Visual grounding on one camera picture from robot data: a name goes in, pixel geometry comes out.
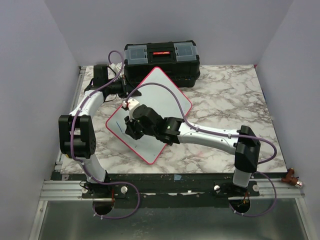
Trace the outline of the pink-framed whiteboard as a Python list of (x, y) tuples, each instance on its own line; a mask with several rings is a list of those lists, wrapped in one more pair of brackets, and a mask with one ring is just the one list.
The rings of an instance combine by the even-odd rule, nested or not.
[(173, 81), (159, 68), (155, 67), (140, 83), (149, 84), (139, 88), (142, 96), (132, 98), (139, 101), (138, 110), (133, 113), (137, 119), (145, 117), (143, 124), (144, 136), (134, 140), (125, 134), (126, 124), (124, 118), (129, 116), (122, 106), (106, 121), (106, 128), (130, 148), (147, 164), (153, 164), (166, 146), (161, 140), (156, 139), (160, 135), (159, 124), (165, 118), (182, 118), (192, 109), (192, 102), (173, 83)]

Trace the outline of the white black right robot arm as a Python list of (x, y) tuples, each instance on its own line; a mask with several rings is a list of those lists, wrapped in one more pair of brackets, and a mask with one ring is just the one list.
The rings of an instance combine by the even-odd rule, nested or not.
[(241, 196), (248, 190), (251, 175), (257, 171), (261, 143), (248, 126), (219, 130), (198, 126), (185, 118), (161, 117), (144, 104), (129, 104), (124, 110), (125, 133), (134, 140), (151, 136), (167, 145), (195, 144), (218, 149), (234, 155), (234, 174), (230, 191)]

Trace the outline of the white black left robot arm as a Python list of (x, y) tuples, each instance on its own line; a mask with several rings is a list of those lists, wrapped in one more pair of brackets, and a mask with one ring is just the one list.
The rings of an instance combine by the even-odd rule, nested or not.
[(110, 194), (111, 185), (108, 172), (95, 155), (97, 140), (92, 118), (108, 96), (124, 99), (138, 85), (138, 81), (127, 78), (116, 65), (95, 65), (81, 102), (58, 119), (61, 153), (80, 165), (87, 182), (94, 184), (93, 191), (101, 198)]

